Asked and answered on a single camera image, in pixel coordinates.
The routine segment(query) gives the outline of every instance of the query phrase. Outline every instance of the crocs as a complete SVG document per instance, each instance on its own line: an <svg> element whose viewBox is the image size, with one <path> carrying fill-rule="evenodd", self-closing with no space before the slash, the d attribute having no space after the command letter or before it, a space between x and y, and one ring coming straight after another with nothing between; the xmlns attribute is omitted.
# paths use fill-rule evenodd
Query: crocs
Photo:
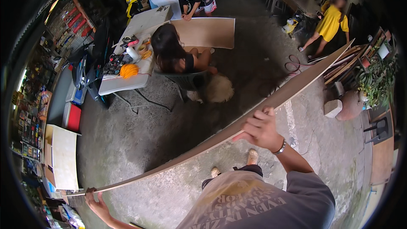
<svg viewBox="0 0 407 229"><path fill-rule="evenodd" d="M218 176L219 174L221 174L221 171L219 171L219 169L217 167L214 167L212 169L212 171L210 172L210 175L212 176L212 178Z"/></svg>
<svg viewBox="0 0 407 229"><path fill-rule="evenodd" d="M258 160L257 151L254 149L250 149L249 155L247 156L247 164L253 164L251 162L254 161L254 164L257 165L257 160Z"/></svg>

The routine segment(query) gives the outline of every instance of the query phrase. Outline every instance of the beige crocs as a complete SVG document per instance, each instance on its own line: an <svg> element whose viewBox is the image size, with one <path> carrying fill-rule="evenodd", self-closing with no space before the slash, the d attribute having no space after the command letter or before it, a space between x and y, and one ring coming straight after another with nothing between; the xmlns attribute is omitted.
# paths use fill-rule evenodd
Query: beige crocs
<svg viewBox="0 0 407 229"><path fill-rule="evenodd" d="M247 156L247 164L248 165L252 165L252 164L257 165L257 160L258 160L257 151L254 149L250 149L249 155Z"/></svg>
<svg viewBox="0 0 407 229"><path fill-rule="evenodd" d="M219 174L221 174L221 171L219 171L219 169L217 167L213 167L212 171L210 172L212 178L218 176Z"/></svg>

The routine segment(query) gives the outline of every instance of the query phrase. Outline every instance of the white shorts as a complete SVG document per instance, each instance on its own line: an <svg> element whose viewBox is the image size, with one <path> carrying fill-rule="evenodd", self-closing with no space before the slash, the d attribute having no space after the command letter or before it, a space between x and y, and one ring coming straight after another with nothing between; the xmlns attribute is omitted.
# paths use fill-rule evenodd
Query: white shorts
<svg viewBox="0 0 407 229"><path fill-rule="evenodd" d="M210 3L207 6L200 6L198 9L195 11L195 13L199 13L202 10L205 10L206 13L212 13L216 9L216 1L213 0L212 3Z"/></svg>

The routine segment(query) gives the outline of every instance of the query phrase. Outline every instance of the stool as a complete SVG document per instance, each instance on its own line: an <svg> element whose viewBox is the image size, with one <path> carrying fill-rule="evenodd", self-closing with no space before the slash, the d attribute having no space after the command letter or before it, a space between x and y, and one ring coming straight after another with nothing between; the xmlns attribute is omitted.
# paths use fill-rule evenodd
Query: stool
<svg viewBox="0 0 407 229"><path fill-rule="evenodd" d="M274 10L280 9L281 13L285 11L285 3L281 0L266 0L266 9L268 10L270 7L270 3L272 2L272 7L270 9L270 12L273 14Z"/></svg>
<svg viewBox="0 0 407 229"><path fill-rule="evenodd" d="M389 124L387 122L387 117L384 117L383 119L380 119L380 120L376 120L375 122L372 122L370 124L371 125L375 124L375 125L363 130L363 132L368 132L370 130L375 129L376 136L374 138L372 138L371 140L365 142L365 144L369 143L369 142L381 141L381 140L387 138L387 136L389 134Z"/></svg>

